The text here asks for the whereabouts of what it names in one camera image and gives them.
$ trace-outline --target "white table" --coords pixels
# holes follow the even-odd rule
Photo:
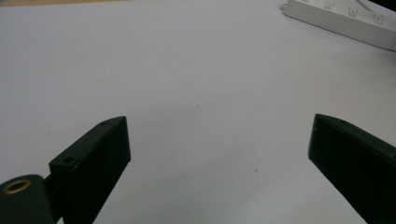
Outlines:
[[[0,182],[125,115],[132,162],[95,224],[365,223],[307,158],[312,121],[396,145],[396,53],[281,3],[0,8]]]

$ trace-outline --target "white power strip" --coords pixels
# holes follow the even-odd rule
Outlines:
[[[289,0],[283,14],[382,49],[396,50],[396,20],[333,0]]]

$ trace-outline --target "brown surface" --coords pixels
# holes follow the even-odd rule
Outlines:
[[[75,3],[116,2],[120,0],[0,0],[0,7],[42,6],[61,5]]]

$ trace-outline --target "white surface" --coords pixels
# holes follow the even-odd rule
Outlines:
[[[396,20],[328,0],[289,0],[283,13],[299,21],[396,51]]]
[[[364,223],[308,160],[310,131],[323,113],[396,145],[396,53],[281,3],[0,8],[0,180],[47,176],[125,115],[132,162],[95,224]]]

